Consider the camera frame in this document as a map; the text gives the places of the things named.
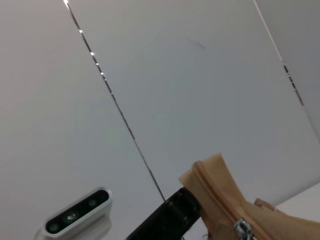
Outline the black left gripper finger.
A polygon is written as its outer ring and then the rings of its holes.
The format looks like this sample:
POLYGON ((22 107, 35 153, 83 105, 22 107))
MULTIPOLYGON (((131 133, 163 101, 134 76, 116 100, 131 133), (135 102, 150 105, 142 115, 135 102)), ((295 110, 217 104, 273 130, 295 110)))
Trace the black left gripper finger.
POLYGON ((180 188, 160 205, 127 240, 180 240, 200 218, 201 205, 185 188, 180 188))

